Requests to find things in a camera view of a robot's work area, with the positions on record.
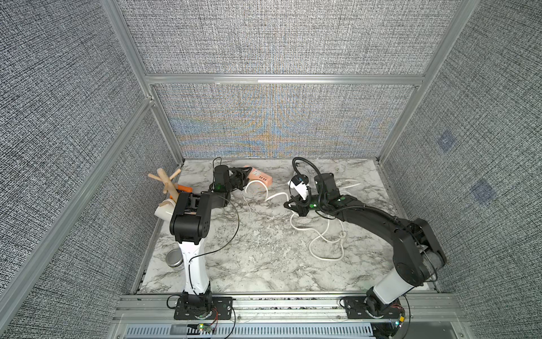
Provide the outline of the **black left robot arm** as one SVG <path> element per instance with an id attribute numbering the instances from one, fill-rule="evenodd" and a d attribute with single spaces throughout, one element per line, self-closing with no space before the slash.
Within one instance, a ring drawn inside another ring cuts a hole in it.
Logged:
<path id="1" fill-rule="evenodd" d="M 183 192 L 176 202 L 169 223 L 171 235 L 182 253 L 186 282 L 183 294 L 203 299 L 211 293 L 206 272 L 205 242 L 210 231 L 212 210 L 231 204 L 231 193 L 244 190 L 252 167 L 231 168 L 218 165 L 213 170 L 209 189 L 200 194 Z"/>

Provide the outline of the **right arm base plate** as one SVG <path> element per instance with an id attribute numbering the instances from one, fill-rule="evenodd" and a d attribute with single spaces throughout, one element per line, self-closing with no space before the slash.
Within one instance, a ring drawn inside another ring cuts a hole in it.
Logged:
<path id="1" fill-rule="evenodd" d="M 347 313 L 348 319 L 396 319 L 405 317 L 405 309 L 396 299 L 394 303 L 384 305 L 373 297 L 343 297 L 340 305 Z"/>

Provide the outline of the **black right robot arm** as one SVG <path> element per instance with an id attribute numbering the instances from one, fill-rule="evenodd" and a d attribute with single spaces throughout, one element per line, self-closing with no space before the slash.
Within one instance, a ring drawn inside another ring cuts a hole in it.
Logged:
<path id="1" fill-rule="evenodd" d="M 379 317 L 402 295 L 436 278 L 437 271 L 446 265 L 443 248 L 425 220 L 393 216 L 354 196 L 341 194 L 331 173 L 316 175 L 314 179 L 316 193 L 311 192 L 306 175 L 293 176 L 289 187 L 295 194 L 285 203 L 285 208 L 299 216 L 307 216 L 311 210 L 324 213 L 357 225 L 392 246 L 391 272 L 366 294 L 366 308 L 373 317 Z"/>

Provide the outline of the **pink power strip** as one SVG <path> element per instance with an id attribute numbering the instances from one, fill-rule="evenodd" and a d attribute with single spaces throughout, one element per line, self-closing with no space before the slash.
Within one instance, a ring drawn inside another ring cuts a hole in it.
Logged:
<path id="1" fill-rule="evenodd" d="M 251 171 L 248 174 L 248 179 L 250 181 L 260 181 L 267 187 L 270 187 L 272 185 L 272 177 L 255 167 L 251 168 Z"/>

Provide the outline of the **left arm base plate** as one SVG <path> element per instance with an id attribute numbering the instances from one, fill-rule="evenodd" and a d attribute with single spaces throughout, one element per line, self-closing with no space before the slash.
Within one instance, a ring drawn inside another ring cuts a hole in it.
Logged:
<path id="1" fill-rule="evenodd" d="M 211 321 L 230 320 L 233 299 L 231 297 L 197 297 L 182 295 L 174 309 L 174 320 Z"/>

